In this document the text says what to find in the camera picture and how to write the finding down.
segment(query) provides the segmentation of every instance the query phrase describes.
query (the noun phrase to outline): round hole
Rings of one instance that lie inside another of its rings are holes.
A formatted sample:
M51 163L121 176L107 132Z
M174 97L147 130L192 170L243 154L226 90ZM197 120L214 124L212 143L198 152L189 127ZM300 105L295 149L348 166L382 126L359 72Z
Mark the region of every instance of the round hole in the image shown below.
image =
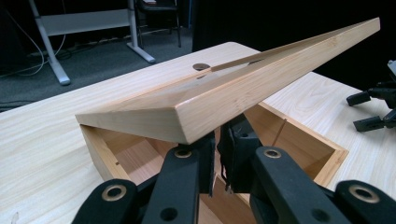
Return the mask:
M175 208L165 208L161 211L160 216L164 221L172 221L177 217L177 210Z
M312 210L312 217L319 222L329 222L330 216L321 209L313 209Z
M266 149L264 151L264 155L267 157L270 157L270 158L274 158L274 159L280 158L280 156L281 156L280 152L278 152L275 149Z
M191 151L187 149L178 149L175 151L175 156L178 158L188 158L191 154Z
M349 187L349 192L355 196L355 198L362 200L367 203L378 203L379 197L370 189L360 185L352 185Z
M110 185L102 192L102 199L108 202L115 202L126 194L126 188L123 185Z
M192 68L197 71L202 71L209 67L210 67L209 64L206 64L206 63L196 63L195 65L192 66Z

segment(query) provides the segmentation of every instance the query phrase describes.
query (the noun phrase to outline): wooden table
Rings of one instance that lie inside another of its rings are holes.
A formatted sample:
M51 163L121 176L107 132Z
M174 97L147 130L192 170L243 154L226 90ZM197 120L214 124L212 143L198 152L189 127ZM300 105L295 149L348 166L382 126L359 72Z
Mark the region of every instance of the wooden table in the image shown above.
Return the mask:
M0 223L69 223L103 180L93 166L75 115L166 85L194 72L195 63L216 65L256 53L226 43L124 76L0 114ZM163 73L147 85L150 74ZM396 197L394 129L357 133L352 121L384 116L384 102L347 106L357 90L310 73L265 102L348 149L330 189L343 179L368 182Z

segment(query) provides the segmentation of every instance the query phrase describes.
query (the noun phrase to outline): office chair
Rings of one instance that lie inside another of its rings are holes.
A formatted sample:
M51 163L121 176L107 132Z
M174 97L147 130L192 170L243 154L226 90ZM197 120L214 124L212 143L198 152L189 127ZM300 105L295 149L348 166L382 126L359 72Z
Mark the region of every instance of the office chair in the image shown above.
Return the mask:
M156 0L154 3L146 3L145 0L135 0L135 8L137 9L136 15L136 26L137 34L139 36L140 47L143 48L141 21L139 13L142 13L148 19L148 27L150 26L167 26L172 34L172 29L177 28L178 46L181 48L180 41L180 25L178 21L178 7L177 0Z

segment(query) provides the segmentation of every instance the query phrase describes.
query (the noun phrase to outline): white cable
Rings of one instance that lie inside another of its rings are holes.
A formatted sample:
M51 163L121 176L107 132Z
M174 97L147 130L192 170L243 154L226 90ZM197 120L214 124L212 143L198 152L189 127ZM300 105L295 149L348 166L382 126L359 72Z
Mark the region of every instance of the white cable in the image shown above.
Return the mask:
M65 13L66 13L66 9L65 9L65 6L64 6L64 0L62 0L62 6L63 6L63 8L64 8L64 14L65 14ZM42 51L42 50L40 49L40 47L35 43L35 41L32 39L32 37L30 37L30 36L21 28L21 26L20 26L20 25L17 23L17 21L11 16L11 14L8 12L8 10L6 10L6 12L7 12L8 16L12 19L12 21L14 21L14 23L18 26L18 28L20 28L21 31L22 31L22 32L30 39L30 41L35 45L35 47L37 48L37 50L38 50L38 52L40 53L40 56L41 56L41 64L38 64L38 65L35 65L35 66L32 66L32 67L29 67L29 68L24 68L24 69L19 70L19 71L16 71L16 72L4 74L4 75L2 75L2 76L0 76L0 77L8 77L8 76L11 76L11 75L15 75L15 74L18 74L18 73L21 73L21 72L24 72L24 71L27 71L27 70L30 70L30 69L39 67L35 72L33 72L33 73L31 73L31 74L19 74L19 76L23 76L23 77L33 76L33 75L37 74L37 73L43 68L44 64L46 64L46 63L48 62L48 60L46 60L46 61L44 60L44 53L43 53L43 51ZM66 35L64 35L64 38L63 38L63 40L62 40L62 43L61 43L60 47L58 48L58 50L56 50L55 56L56 56L56 55L58 54L58 52L61 50L62 46L64 45L64 41L65 41L65 40L66 40Z

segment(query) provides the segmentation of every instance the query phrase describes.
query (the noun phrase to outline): desk leg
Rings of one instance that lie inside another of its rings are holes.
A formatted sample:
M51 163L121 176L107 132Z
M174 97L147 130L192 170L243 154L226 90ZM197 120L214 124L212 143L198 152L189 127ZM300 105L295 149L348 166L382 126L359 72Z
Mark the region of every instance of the desk leg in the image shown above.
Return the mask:
M38 14L37 8L35 6L35 0L29 0L29 3L33 10L33 14L35 16L35 23L37 24L38 31L41 34L47 53L49 55L48 58L49 65L51 66L53 72L55 73L55 76L58 78L59 83L61 83L61 85L68 85L70 84L70 78L67 76L61 64L58 62L58 60L55 57L55 54L52 49L52 45L50 43L50 39L47 35L46 29L44 28L43 22L41 21L40 15Z
M128 17L129 24L131 28L131 43L128 43L127 46L131 48L134 52L140 55L149 63L155 63L155 59L151 57L151 55L147 54L137 45L137 33L136 33L136 17L134 15L134 0L128 1Z

